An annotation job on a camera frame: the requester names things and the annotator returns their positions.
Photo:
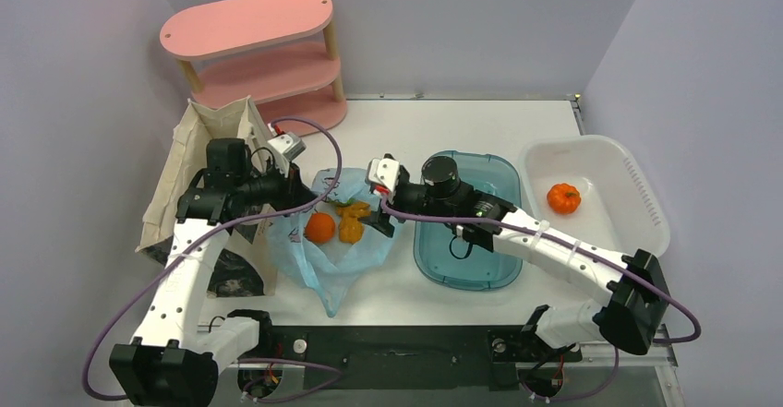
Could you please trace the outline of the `yellow-orange bumpy food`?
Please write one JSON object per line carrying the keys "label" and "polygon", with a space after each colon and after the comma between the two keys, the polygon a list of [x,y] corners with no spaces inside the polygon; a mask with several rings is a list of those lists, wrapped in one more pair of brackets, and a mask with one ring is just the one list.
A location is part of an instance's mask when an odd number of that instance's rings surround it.
{"label": "yellow-orange bumpy food", "polygon": [[349,205],[338,206],[335,210],[341,219],[338,226],[339,240],[351,245],[358,243],[365,231],[360,219],[370,215],[369,204],[364,201],[355,201]]}

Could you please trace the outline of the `orange mandarin fruit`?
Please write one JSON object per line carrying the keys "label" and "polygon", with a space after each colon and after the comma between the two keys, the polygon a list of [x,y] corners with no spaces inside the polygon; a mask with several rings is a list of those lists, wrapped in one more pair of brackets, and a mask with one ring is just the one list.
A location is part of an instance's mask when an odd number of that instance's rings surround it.
{"label": "orange mandarin fruit", "polygon": [[307,221],[304,236],[314,244],[325,244],[335,236],[337,225],[333,217],[324,212],[314,212]]}

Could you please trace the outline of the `small orange pumpkin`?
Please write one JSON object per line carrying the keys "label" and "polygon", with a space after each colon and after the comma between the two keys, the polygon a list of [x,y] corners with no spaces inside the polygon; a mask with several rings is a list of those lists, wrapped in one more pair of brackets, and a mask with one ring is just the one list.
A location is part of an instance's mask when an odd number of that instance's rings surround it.
{"label": "small orange pumpkin", "polygon": [[560,215],[569,215],[578,210],[582,203],[579,190],[570,184],[559,183],[550,188],[546,195],[549,208]]}

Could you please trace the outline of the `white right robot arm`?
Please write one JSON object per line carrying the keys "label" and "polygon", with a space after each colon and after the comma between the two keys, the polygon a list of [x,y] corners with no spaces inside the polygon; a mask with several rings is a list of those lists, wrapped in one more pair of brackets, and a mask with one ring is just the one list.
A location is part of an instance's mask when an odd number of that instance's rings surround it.
{"label": "white right robot arm", "polygon": [[435,222],[470,246],[516,257],[587,296],[568,308],[540,305],[522,327],[522,345],[533,359],[585,341],[606,341],[644,355],[672,303],[658,259],[642,249],[623,254],[590,245],[537,220],[510,201],[461,179],[456,161],[426,161],[422,181],[411,182],[391,154],[371,160],[369,190],[379,207],[364,223],[386,236],[399,221]]}

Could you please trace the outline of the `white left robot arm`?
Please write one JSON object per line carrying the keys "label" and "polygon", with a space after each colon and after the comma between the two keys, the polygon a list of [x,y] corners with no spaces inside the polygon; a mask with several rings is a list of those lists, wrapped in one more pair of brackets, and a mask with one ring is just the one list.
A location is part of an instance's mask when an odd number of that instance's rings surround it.
{"label": "white left robot arm", "polygon": [[256,153],[267,155],[258,173],[252,150],[240,138],[206,145],[206,165],[177,201],[167,275],[128,344],[114,346],[109,366],[128,399],[138,406],[207,406],[219,375],[242,354],[262,361],[275,335],[262,310],[239,309],[206,335],[198,333],[207,290],[233,228],[254,208],[298,209],[315,199],[302,182],[295,158],[305,145],[281,134]]}

